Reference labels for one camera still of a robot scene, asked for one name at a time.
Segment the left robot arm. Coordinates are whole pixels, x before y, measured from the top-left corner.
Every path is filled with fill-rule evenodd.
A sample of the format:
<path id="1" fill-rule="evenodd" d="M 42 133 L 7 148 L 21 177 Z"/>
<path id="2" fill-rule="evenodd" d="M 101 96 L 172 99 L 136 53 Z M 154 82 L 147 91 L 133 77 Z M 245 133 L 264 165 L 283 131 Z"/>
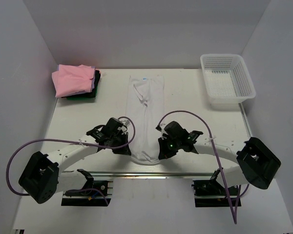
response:
<path id="1" fill-rule="evenodd" d="M 39 204 L 54 194 L 64 192 L 68 196 L 94 193 L 104 197 L 100 188 L 93 186 L 93 175 L 84 170 L 68 171 L 68 168 L 103 149 L 114 154 L 129 156 L 129 144 L 133 137 L 128 127 L 133 126 L 127 117 L 110 118 L 105 125 L 98 125 L 86 132 L 78 141 L 66 141 L 67 146 L 51 153 L 34 153 L 27 163 L 19 185 Z"/>

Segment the white t shirt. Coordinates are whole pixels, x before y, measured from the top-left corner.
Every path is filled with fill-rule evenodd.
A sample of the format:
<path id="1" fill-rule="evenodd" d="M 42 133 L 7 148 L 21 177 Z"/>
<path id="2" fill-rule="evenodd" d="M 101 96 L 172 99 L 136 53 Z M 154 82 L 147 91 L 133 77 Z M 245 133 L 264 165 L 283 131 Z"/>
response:
<path id="1" fill-rule="evenodd" d="M 159 163 L 161 133 L 156 127 L 165 113 L 164 86 L 162 76 L 129 78 L 125 116 L 135 126 L 136 134 L 129 149 L 132 160 L 138 164 Z"/>

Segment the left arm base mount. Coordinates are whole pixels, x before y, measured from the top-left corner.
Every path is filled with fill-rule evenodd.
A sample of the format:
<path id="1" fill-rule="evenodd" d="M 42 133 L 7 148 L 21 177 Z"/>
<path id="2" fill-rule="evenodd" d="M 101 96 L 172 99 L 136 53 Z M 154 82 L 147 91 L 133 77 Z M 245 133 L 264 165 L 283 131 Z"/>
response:
<path id="1" fill-rule="evenodd" d="M 113 181 L 88 180 L 81 192 L 65 192 L 62 196 L 63 207 L 107 207 L 112 199 Z"/>

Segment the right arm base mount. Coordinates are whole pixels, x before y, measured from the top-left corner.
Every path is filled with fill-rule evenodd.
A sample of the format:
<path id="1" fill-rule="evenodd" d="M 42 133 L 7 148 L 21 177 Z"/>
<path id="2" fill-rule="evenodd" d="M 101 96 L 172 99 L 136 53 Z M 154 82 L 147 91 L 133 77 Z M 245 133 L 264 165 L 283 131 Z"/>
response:
<path id="1" fill-rule="evenodd" d="M 192 182 L 194 191 L 194 203 L 196 208 L 219 208 L 229 207 L 227 194 L 217 181 L 194 180 Z"/>

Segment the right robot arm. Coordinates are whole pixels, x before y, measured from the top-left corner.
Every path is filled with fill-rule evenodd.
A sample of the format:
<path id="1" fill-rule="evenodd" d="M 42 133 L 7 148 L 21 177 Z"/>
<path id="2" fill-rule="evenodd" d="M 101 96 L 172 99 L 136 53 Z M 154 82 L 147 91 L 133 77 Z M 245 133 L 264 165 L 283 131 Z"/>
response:
<path id="1" fill-rule="evenodd" d="M 281 166 L 279 158 L 256 137 L 226 146 L 212 143 L 211 138 L 203 140 L 200 138 L 203 132 L 188 132 L 176 121 L 158 125 L 156 130 L 161 132 L 158 138 L 159 160 L 169 159 L 182 150 L 218 156 L 236 164 L 234 167 L 217 169 L 210 178 L 211 190 L 218 195 L 229 187 L 244 184 L 266 190 Z"/>

